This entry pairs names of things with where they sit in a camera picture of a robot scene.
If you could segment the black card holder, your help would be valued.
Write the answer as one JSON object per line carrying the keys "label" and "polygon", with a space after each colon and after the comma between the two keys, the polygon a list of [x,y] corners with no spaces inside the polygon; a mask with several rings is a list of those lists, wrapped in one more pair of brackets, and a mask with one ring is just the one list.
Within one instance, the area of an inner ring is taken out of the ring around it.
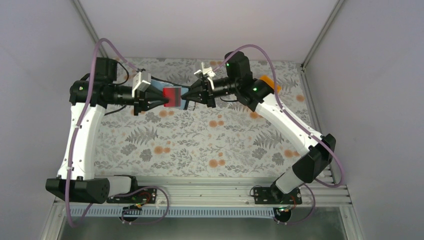
{"label": "black card holder", "polygon": [[182,99],[182,95],[191,90],[190,86],[180,85],[153,76],[151,77],[151,85],[158,90],[161,90],[163,97],[168,99],[168,103],[165,103],[164,107],[180,110],[188,109],[189,100]]}

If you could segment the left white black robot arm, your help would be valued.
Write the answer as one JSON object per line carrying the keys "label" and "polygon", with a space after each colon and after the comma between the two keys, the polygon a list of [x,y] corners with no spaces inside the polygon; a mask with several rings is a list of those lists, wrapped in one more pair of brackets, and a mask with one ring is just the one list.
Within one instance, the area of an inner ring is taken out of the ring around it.
{"label": "left white black robot arm", "polygon": [[45,184],[48,192],[67,203],[103,204],[117,195],[131,203],[139,197],[134,176],[95,177],[99,128],[109,105],[133,107],[137,115],[169,100],[151,85],[151,75],[145,71],[138,74],[134,86],[116,84],[118,65],[114,59],[95,57],[94,70],[70,87],[71,125],[66,151],[56,177],[48,178]]}

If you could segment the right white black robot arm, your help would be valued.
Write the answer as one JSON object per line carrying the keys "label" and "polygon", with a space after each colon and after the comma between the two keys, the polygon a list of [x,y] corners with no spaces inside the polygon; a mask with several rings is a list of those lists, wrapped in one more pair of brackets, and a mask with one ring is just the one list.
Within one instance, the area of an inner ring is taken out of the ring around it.
{"label": "right white black robot arm", "polygon": [[227,53],[224,64],[227,76],[215,78],[215,70],[198,63],[194,73],[197,81],[181,97],[214,108],[216,98],[235,95],[239,103],[264,117],[287,137],[301,157],[271,185],[272,200],[282,204],[292,190],[313,182],[330,165],[336,139],[307,125],[282,103],[276,87],[254,78],[250,60],[243,52]]}

